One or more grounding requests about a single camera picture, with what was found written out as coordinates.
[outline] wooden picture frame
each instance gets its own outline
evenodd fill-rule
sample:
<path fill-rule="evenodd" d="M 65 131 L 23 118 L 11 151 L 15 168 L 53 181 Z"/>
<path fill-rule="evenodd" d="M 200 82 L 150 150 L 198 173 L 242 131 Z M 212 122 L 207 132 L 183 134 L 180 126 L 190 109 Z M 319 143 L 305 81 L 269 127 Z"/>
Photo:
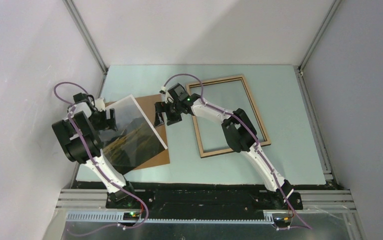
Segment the wooden picture frame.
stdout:
<path fill-rule="evenodd" d="M 203 86 L 209 86 L 209 85 L 215 85 L 215 84 L 223 84 L 223 83 L 230 83 L 233 81 L 241 81 L 244 91 L 246 92 L 247 99 L 249 100 L 250 106 L 252 108 L 253 114 L 256 118 L 257 124 L 253 122 L 254 127 L 259 127 L 260 132 L 262 133 L 263 141 L 259 141 L 261 146 L 268 146 L 271 145 L 271 140 L 270 137 L 268 136 L 267 129 L 265 128 L 264 122 L 262 121 L 261 114 L 255 104 L 254 97 L 252 96 L 251 90 L 249 88 L 249 85 L 246 81 L 246 78 L 244 75 L 236 75 L 236 76 L 229 76 L 229 77 L 222 77 L 222 78 L 216 78 L 216 79 L 210 79 L 210 80 L 205 80 L 202 81 Z M 191 89 L 200 87 L 199 82 L 193 82 L 189 83 L 186 85 L 186 90 L 189 95 L 192 94 Z M 210 97 L 205 96 L 205 93 L 203 93 L 203 96 L 205 98 L 210 99 Z M 197 140 L 197 145 L 199 148 L 199 153 L 201 158 L 206 158 L 206 157 L 211 157 L 215 155 L 220 155 L 220 154 L 227 154 L 227 153 L 232 153 L 233 150 L 227 146 L 225 149 L 217 149 L 217 150 L 211 150 L 211 151 L 205 151 L 204 146 L 202 143 L 202 136 L 201 133 L 199 132 L 199 125 L 198 125 L 198 120 L 196 119 L 195 116 L 192 116 L 193 119 L 193 125 L 194 125 L 194 131 L 196 133 L 196 140 Z"/>

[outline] white wall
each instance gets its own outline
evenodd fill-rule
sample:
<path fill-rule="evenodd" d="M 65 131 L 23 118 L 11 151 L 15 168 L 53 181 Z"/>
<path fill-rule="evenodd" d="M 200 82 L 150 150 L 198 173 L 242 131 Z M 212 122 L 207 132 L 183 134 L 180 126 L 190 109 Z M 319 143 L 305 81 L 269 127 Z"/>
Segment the white wall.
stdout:
<path fill-rule="evenodd" d="M 74 163 L 51 124 L 66 105 L 52 93 L 73 81 L 92 94 L 102 73 L 61 0 L 0 0 L 0 239 L 38 240 Z M 60 90 L 64 97 L 74 87 Z"/>
<path fill-rule="evenodd" d="M 333 0 L 76 0 L 107 65 L 299 65 Z"/>
<path fill-rule="evenodd" d="M 333 170 L 383 239 L 383 1 L 343 1 L 303 76 Z"/>

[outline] light blue tabletop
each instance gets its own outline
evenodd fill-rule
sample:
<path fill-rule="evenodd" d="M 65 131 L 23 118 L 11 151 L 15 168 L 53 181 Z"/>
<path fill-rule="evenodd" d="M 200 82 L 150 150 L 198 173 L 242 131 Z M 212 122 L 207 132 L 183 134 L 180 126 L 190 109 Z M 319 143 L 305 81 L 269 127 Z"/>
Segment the light blue tabletop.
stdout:
<path fill-rule="evenodd" d="M 109 68 L 101 96 L 111 102 L 130 94 L 134 97 L 155 95 L 169 77 L 178 73 L 193 74 L 201 80 L 243 74 L 272 141 L 263 150 L 274 167 L 293 185 L 326 183 L 291 65 L 113 65 Z M 168 87 L 175 83 L 185 86 L 195 81 L 180 76 Z M 264 183 L 240 153 L 200 158 L 192 118 L 183 115 L 182 119 L 166 128 L 170 164 L 133 170 L 125 175 L 127 180 L 225 185 Z M 97 182 L 99 178 L 81 165 L 76 180 Z"/>

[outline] photo of mountain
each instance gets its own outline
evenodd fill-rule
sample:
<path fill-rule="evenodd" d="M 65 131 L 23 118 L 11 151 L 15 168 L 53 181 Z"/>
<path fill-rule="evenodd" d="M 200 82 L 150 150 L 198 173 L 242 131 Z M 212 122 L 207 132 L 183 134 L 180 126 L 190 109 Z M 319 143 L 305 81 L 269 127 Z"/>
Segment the photo of mountain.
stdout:
<path fill-rule="evenodd" d="M 167 149 L 132 95 L 107 108 L 115 110 L 117 130 L 99 134 L 104 156 L 119 173 L 126 174 Z"/>

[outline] gray wall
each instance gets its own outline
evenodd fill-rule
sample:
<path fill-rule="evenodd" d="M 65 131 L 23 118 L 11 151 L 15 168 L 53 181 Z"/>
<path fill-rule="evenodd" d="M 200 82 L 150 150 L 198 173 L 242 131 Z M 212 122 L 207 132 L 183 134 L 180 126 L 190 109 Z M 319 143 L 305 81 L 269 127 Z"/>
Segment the gray wall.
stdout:
<path fill-rule="evenodd" d="M 0 0 L 0 239 L 39 240 L 74 163 L 52 123 L 67 105 L 60 81 L 96 94 L 102 73 L 63 1 Z M 67 98 L 78 89 L 67 86 Z"/>
<path fill-rule="evenodd" d="M 343 1 L 304 79 L 336 177 L 383 239 L 383 1 Z"/>

